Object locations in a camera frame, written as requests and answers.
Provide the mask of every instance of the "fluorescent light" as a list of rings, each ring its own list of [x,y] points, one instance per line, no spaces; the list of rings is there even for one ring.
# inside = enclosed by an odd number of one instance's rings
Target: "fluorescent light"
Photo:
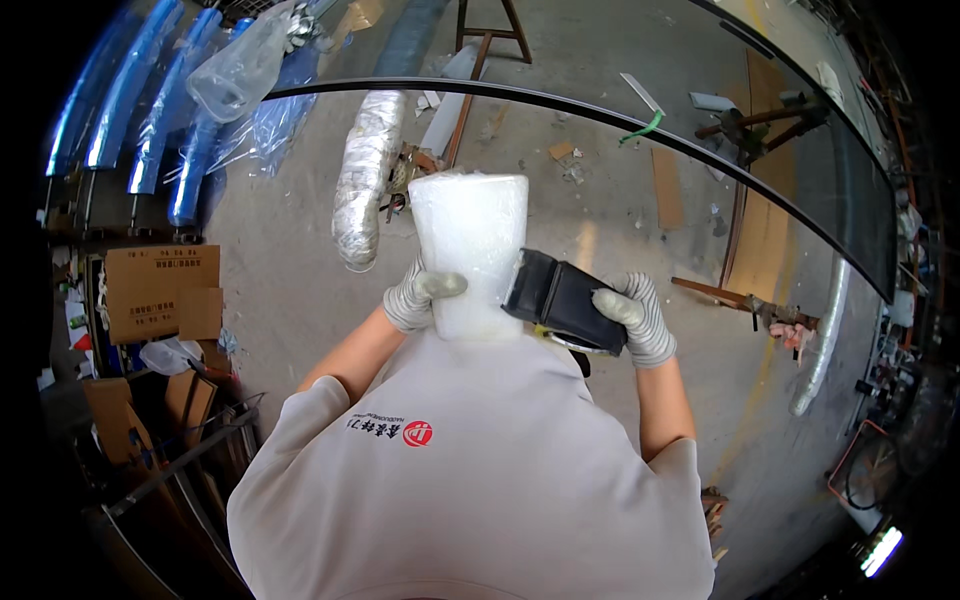
[[[880,570],[890,555],[894,553],[894,550],[897,549],[897,546],[900,545],[901,540],[903,540],[903,534],[900,530],[896,527],[888,529],[887,533],[883,534],[883,539],[880,540],[880,543],[874,548],[874,551],[871,552],[867,560],[860,565],[860,570],[863,571],[867,577],[876,575],[876,572]]]

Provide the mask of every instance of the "blue plastic film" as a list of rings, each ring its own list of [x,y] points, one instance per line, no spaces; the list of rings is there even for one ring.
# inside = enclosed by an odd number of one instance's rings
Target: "blue plastic film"
[[[240,37],[252,24],[253,19],[249,17],[237,21],[229,40]],[[174,227],[190,226],[197,220],[200,186],[210,167],[211,151],[220,127],[220,123],[214,121],[204,108],[197,108],[194,112],[193,125],[180,146],[180,173],[174,181],[173,193],[167,205],[167,220]]]
[[[88,169],[116,167],[136,99],[159,57],[160,48],[183,16],[180,0],[158,0],[121,62],[94,122],[84,158]]]
[[[46,177],[63,177],[83,143],[84,130],[97,110],[107,83],[140,27],[139,16],[121,9],[97,41],[63,103],[50,138]]]
[[[220,11],[203,9],[194,19],[186,36],[180,41],[180,48],[167,66],[163,83],[156,93],[150,113],[140,127],[130,182],[127,185],[129,193],[153,194],[155,192],[156,175],[160,170],[160,160],[166,148],[170,124],[177,112],[188,104],[188,101],[193,105],[184,87],[186,76],[197,66],[206,44],[220,26],[221,19],[223,16]]]

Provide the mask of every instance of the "wrapped metal profile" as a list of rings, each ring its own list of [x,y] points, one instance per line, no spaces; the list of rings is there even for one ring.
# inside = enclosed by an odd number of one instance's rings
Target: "wrapped metal profile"
[[[810,402],[820,392],[827,378],[827,367],[833,356],[840,335],[843,310],[847,306],[847,288],[850,283],[850,263],[838,252],[833,253],[833,271],[830,275],[830,291],[827,310],[817,324],[816,348],[809,378],[797,388],[790,402],[790,414],[799,417],[809,408]]]
[[[402,91],[367,93],[344,147],[344,166],[333,201],[333,240],[337,252],[356,273],[376,260],[380,198],[399,152],[406,97]]]
[[[375,77],[415,77],[449,0],[409,0],[390,31],[373,68]],[[406,97],[401,91],[372,91],[347,136],[344,166],[333,205],[333,239],[347,268],[373,267],[379,224],[376,213],[399,151]]]
[[[184,82],[197,61],[203,55],[206,44],[220,26],[223,15],[216,9],[203,9],[194,19],[180,48],[167,66],[167,72],[154,98],[150,114],[140,127],[140,136],[133,156],[133,168],[127,192],[130,194],[153,194],[156,191],[156,174],[167,145],[167,133],[177,111],[187,100]]]
[[[247,17],[237,21],[230,32],[229,41],[233,42],[247,31],[253,19]],[[200,198],[200,186],[206,170],[210,168],[213,146],[220,122],[203,107],[194,112],[193,124],[187,132],[186,140],[180,146],[180,173],[174,181],[170,203],[167,205],[167,220],[170,225],[180,228],[193,225],[197,220],[197,201]]]
[[[103,89],[139,26],[136,14],[121,9],[90,52],[54,124],[45,177],[67,174],[70,159],[83,143],[84,129],[96,112]]]
[[[100,107],[84,158],[85,168],[116,168],[120,145],[136,99],[159,58],[160,48],[182,16],[183,4],[180,0],[159,0],[147,16],[113,76]]]

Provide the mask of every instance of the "black tape dispenser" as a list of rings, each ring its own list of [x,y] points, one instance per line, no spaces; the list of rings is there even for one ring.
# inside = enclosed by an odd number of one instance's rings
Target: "black tape dispenser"
[[[593,306],[592,291],[599,288],[611,289],[566,261],[523,248],[501,308],[539,325],[545,337],[568,348],[619,356],[627,343],[627,330]]]

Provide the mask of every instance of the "curved black frame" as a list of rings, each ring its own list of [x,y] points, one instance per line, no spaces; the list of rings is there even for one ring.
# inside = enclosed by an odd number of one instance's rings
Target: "curved black frame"
[[[509,100],[512,102],[521,102],[542,108],[552,108],[562,110],[577,116],[581,116],[593,121],[598,121],[606,125],[617,127],[626,132],[635,132],[647,127],[647,123],[626,115],[607,110],[606,108],[595,107],[584,102],[571,100],[562,96],[555,96],[544,92],[525,89],[522,87],[513,87],[504,84],[490,84],[486,82],[475,82],[465,80],[450,80],[427,77],[370,77],[360,79],[334,80],[319,82],[315,84],[296,85],[275,89],[264,98],[264,101],[274,100],[276,98],[288,98],[290,96],[299,96],[301,94],[324,93],[331,91],[357,91],[371,89],[414,89],[414,90],[433,90],[442,92],[455,92],[460,94],[472,94],[474,96],[486,96],[488,98],[497,98],[500,100]],[[893,290],[883,290],[877,285],[874,278],[863,268],[860,262],[850,255],[843,246],[815,221],[813,221],[805,212],[800,210],[795,204],[784,198],[774,188],[763,181],[757,179],[747,171],[731,164],[720,156],[711,153],[700,146],[689,142],[678,135],[662,130],[653,130],[646,135],[647,138],[654,140],[668,148],[682,152],[687,156],[692,156],[697,160],[718,169],[722,173],[729,175],[737,181],[762,194],[767,200],[776,204],[808,228],[812,229],[817,235],[825,240],[834,250],[850,262],[851,265],[864,276],[865,279],[877,290],[880,296],[887,302],[893,301]]]
[[[818,96],[818,100],[826,102],[830,110],[833,113],[835,113],[840,118],[841,121],[844,122],[844,125],[847,126],[847,129],[849,129],[853,133],[853,136],[860,142],[860,145],[863,146],[863,149],[864,151],[866,151],[867,155],[874,160],[876,169],[882,174],[883,179],[887,182],[887,185],[890,186],[890,189],[893,190],[894,186],[893,186],[893,183],[890,181],[890,175],[887,173],[886,168],[882,164],[880,164],[880,160],[874,154],[873,148],[870,147],[870,144],[867,142],[867,140],[865,140],[863,136],[860,134],[860,130],[853,125],[853,121],[851,121],[850,117],[847,116],[847,113],[844,110],[840,109],[837,103],[834,102],[832,98],[830,98],[830,95],[824,91],[823,87],[820,86],[820,82],[810,77],[810,74],[807,73],[803,67],[797,64],[795,60],[791,59],[789,55],[783,52],[775,44],[771,43],[771,41],[766,37],[764,37],[760,32],[758,32],[756,29],[754,29],[744,21],[741,21],[739,18],[733,16],[729,12],[724,11],[722,8],[717,6],[713,2],[713,0],[687,0],[687,2],[691,2],[697,5],[698,7],[700,7],[701,9],[707,12],[710,12],[711,14],[719,18],[721,20],[721,27],[723,26],[723,23],[722,23],[723,21],[726,21],[727,23],[731,23],[734,26],[734,28],[739,30],[740,33],[744,34],[744,36],[748,36],[750,38],[750,41],[745,39],[743,36],[739,36],[737,33],[733,31],[731,31],[731,34],[739,37],[741,40],[747,43],[750,43],[755,48],[757,48],[758,46],[757,50],[758,52],[760,52],[760,54],[767,54],[767,53],[771,54],[777,59],[781,60],[788,67],[790,67],[793,70],[793,72],[797,74],[797,76],[799,76],[802,80],[804,80],[804,82],[806,82],[807,85],[810,86],[810,89],[816,92]],[[890,209],[891,211],[894,212],[894,218],[896,219],[897,210],[895,206],[896,205],[895,205],[893,196],[891,196]]]

